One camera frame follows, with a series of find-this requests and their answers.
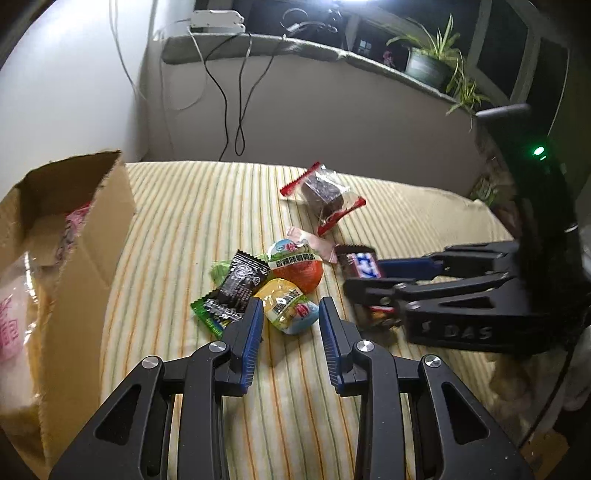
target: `window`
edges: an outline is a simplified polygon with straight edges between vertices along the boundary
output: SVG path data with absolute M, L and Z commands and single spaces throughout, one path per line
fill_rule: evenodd
M 558 110 L 568 61 L 566 48 L 546 38 L 541 39 L 527 103 L 531 105 L 533 121 L 544 135 L 548 134 Z
M 380 8 L 400 17 L 411 18 L 425 26 L 432 35 L 445 32 L 449 15 L 453 15 L 453 30 L 460 34 L 456 41 L 464 56 L 468 55 L 480 0 L 379 0 Z
M 511 97 L 525 49 L 527 26 L 505 0 L 492 0 L 478 68 Z
M 408 49 L 400 42 L 387 47 L 386 42 L 392 37 L 395 35 L 362 21 L 359 23 L 353 52 L 404 71 L 408 61 Z

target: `black device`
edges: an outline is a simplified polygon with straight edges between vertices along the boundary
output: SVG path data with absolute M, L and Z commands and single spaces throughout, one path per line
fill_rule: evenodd
M 411 404 L 417 480 L 533 479 L 501 428 L 438 357 L 394 357 L 362 340 L 330 297 L 320 302 L 319 322 L 336 392 L 362 398 L 355 480 L 405 478 L 403 392 Z M 222 340 L 170 362 L 144 358 L 82 428 L 50 480 L 165 480 L 174 398 L 181 393 L 178 479 L 227 480 L 222 397 L 243 396 L 252 384 L 262 324 L 262 302 L 251 299 Z M 35 479 L 1 430 L 0 447 L 9 468 L 3 473 Z
M 170 362 L 144 358 L 82 428 L 50 480 L 166 480 L 177 394 L 178 479 L 228 478 L 222 397 L 241 397 L 252 384 L 263 321 L 262 302 L 252 298 L 221 340 Z
M 503 158 L 517 187 L 518 241 L 378 261 L 386 277 L 347 279 L 345 295 L 361 305 L 398 306 L 414 343 L 519 355 L 576 343 L 591 283 L 561 166 L 529 118 L 528 105 L 476 114 L 481 150 Z M 458 280 L 417 284 L 438 275 Z
M 410 404 L 417 480 L 534 478 L 501 427 L 439 357 L 417 362 L 363 340 L 330 297 L 319 311 L 330 381 L 341 397 L 361 395 L 355 480 L 405 478 L 401 393 Z

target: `plant pot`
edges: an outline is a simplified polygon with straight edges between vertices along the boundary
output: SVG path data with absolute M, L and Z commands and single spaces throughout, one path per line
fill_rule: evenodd
M 437 90 L 444 89 L 452 76 L 452 69 L 441 60 L 424 55 L 413 48 L 408 56 L 406 74 Z

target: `cardboard box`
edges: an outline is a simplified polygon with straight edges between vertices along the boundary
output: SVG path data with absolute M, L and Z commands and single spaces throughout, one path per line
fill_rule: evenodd
M 66 215 L 91 202 L 61 266 L 56 251 Z M 40 455 L 52 467 L 100 404 L 105 309 L 135 202 L 120 152 L 72 157 L 29 172 L 0 203 L 0 271 L 25 251 L 45 273 L 49 315 L 41 326 Z M 15 447 L 23 458 L 35 447 Z

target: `orange egg-shaped package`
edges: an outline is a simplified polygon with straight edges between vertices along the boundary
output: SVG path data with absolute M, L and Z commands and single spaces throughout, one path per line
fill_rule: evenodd
M 268 256 L 273 275 L 294 283 L 304 294 L 313 292 L 322 279 L 322 259 L 306 240 L 279 240 L 271 246 Z

